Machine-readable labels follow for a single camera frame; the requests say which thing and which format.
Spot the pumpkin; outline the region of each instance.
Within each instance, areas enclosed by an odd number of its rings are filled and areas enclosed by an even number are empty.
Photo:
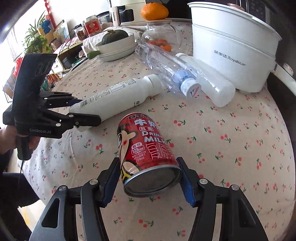
[[[127,37],[128,37],[127,32],[120,29],[118,30],[111,29],[111,30],[108,30],[108,33],[103,36],[102,45],[109,44]]]

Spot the pot lid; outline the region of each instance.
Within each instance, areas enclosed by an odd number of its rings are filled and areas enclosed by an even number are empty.
[[[223,5],[223,4],[219,4],[219,3],[212,3],[212,2],[191,2],[188,3],[189,7],[205,7],[205,8],[212,8],[212,9],[217,9],[217,10],[221,10],[221,11],[225,11],[231,14],[235,14],[237,16],[240,16],[242,18],[245,18],[257,25],[259,25],[260,27],[262,27],[264,30],[266,31],[271,31],[273,32],[279,40],[281,40],[281,36],[271,27],[269,26],[267,23],[263,22],[262,20],[260,20],[259,18],[256,18],[255,16],[244,12],[243,10],[240,10],[236,7],[230,7],[227,5]]]

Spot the person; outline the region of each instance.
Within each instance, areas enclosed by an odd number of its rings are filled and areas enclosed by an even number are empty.
[[[4,172],[16,148],[17,135],[14,126],[0,129],[0,217],[12,236],[23,241],[29,240],[31,231],[17,208],[31,205],[39,198],[23,174]],[[40,137],[32,137],[29,148],[35,150],[39,141]],[[0,240],[7,240],[1,229]]]

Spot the white electric pot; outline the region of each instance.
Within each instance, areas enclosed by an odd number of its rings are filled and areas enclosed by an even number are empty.
[[[192,11],[193,56],[196,59],[219,71],[237,89],[259,92],[272,72],[296,95],[293,72],[288,74],[275,62],[281,38],[273,28],[226,5],[209,2],[188,5]]]

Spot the round table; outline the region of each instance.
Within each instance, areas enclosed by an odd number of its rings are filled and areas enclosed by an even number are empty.
[[[192,54],[191,24],[173,25],[180,31],[181,52]],[[152,71],[134,53],[112,62],[94,58],[69,72],[54,91],[85,99],[106,86],[149,74]],[[66,114],[68,108],[56,111]],[[98,127],[86,132],[73,128],[61,139],[42,138],[23,171],[45,204],[60,185],[82,186],[109,167],[118,156],[118,123],[131,112],[150,116],[175,157],[183,157],[200,177],[215,185],[240,186],[269,240],[281,240],[295,203],[295,164],[285,122],[266,87],[247,95],[237,91],[223,108],[215,107],[204,93],[187,99],[163,87],[159,95]],[[132,198],[123,192],[121,182],[111,203],[102,209],[109,239],[122,241],[187,240],[195,213],[180,185],[158,196]],[[79,208],[77,217],[79,239],[83,240]],[[216,217],[221,218],[221,208]],[[219,239],[217,223],[213,240]]]

